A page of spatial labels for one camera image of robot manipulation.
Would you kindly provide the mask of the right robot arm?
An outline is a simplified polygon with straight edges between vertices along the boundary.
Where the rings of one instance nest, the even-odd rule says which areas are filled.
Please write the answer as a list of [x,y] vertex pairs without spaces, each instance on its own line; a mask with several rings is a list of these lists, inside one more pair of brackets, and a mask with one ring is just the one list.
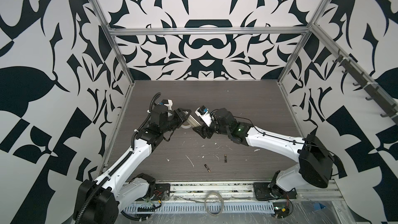
[[195,114],[204,122],[195,129],[204,139],[214,134],[226,135],[235,144],[266,149],[296,162],[291,168],[274,174],[266,188],[271,199],[280,198],[302,185],[328,187],[334,158],[314,134],[303,138],[266,131],[247,118],[233,116],[226,108],[210,112],[201,106]]

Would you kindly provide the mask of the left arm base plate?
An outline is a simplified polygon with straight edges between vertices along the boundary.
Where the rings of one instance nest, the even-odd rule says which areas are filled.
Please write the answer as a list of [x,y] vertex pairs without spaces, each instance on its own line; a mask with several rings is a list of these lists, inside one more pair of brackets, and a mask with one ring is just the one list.
[[171,184],[169,183],[156,183],[150,187],[149,199],[151,201],[166,200],[170,197]]

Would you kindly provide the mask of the small electronics board green LED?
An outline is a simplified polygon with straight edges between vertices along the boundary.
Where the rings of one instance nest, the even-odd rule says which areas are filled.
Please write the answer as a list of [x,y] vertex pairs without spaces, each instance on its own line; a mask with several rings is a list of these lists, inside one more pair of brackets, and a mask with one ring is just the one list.
[[293,212],[293,205],[291,203],[275,202],[273,203],[274,213],[272,216],[276,219],[285,219]]

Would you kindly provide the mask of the blue tape piece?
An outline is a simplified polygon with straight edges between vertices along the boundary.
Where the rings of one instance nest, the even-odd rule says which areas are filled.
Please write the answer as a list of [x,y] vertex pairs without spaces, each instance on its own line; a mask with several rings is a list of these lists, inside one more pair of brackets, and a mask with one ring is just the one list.
[[319,203],[319,202],[316,202],[316,203],[313,204],[313,208],[314,208],[314,211],[319,211],[321,209],[326,208],[326,206],[321,204],[321,203]]

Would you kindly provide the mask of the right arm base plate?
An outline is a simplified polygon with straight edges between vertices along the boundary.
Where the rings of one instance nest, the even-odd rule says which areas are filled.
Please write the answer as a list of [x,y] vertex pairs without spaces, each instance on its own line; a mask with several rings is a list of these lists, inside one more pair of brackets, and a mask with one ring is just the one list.
[[291,191],[283,191],[278,186],[269,186],[270,183],[253,183],[255,198],[258,201],[287,200],[296,199],[297,191],[293,188]]

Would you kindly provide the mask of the white remote control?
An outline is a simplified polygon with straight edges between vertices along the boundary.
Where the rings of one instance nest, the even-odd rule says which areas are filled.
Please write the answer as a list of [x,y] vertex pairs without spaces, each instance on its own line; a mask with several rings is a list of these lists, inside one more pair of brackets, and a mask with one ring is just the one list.
[[192,115],[190,115],[186,121],[191,128],[201,127],[203,124],[198,122]]

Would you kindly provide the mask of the black wall hook rack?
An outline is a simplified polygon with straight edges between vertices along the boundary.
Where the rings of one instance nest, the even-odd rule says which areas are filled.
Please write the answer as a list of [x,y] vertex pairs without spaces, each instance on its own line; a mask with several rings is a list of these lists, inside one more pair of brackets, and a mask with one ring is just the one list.
[[382,110],[382,118],[391,119],[398,125],[398,103],[397,101],[374,80],[355,60],[345,55],[341,49],[337,51],[337,58],[333,61],[343,68],[343,75],[351,76],[354,79],[353,86],[364,90],[367,93],[367,101],[374,101]]

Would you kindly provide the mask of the roll of clear tape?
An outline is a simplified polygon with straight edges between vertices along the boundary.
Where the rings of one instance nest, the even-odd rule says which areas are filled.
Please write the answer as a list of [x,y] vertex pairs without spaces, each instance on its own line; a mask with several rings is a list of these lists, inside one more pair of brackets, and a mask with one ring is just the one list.
[[190,129],[190,128],[192,128],[192,125],[191,125],[190,123],[188,123],[188,122],[184,122],[184,123],[181,125],[181,128],[183,128],[183,129]]

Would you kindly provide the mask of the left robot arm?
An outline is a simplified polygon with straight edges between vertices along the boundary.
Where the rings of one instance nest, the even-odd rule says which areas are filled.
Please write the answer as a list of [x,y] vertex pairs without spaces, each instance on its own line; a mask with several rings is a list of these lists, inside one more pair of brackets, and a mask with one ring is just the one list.
[[141,173],[130,183],[129,177],[137,167],[164,141],[165,133],[173,134],[186,122],[192,111],[172,109],[172,100],[156,103],[161,93],[150,101],[148,115],[134,130],[131,146],[105,172],[94,180],[86,179],[78,188],[73,220],[76,224],[113,224],[133,202],[151,199],[155,179]]

